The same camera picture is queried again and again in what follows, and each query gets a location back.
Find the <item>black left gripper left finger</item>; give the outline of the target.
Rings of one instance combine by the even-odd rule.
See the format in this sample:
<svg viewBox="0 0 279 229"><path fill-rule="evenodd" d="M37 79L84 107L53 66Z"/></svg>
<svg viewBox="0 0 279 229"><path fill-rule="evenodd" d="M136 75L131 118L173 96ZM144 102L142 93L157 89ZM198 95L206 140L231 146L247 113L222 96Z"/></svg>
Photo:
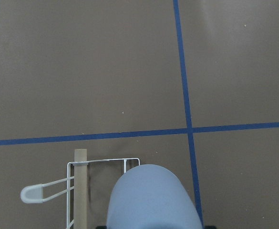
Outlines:
<svg viewBox="0 0 279 229"><path fill-rule="evenodd" d="M97 226L95 229L106 229L106 226Z"/></svg>

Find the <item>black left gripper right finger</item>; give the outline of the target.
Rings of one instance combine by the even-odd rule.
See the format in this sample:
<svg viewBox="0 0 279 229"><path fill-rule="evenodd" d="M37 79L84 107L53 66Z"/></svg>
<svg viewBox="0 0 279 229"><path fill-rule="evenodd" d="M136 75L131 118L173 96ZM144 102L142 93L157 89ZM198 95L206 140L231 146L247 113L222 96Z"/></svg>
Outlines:
<svg viewBox="0 0 279 229"><path fill-rule="evenodd" d="M217 229L217 227L213 226L213 225L208 225L208 226L205 226L205 229Z"/></svg>

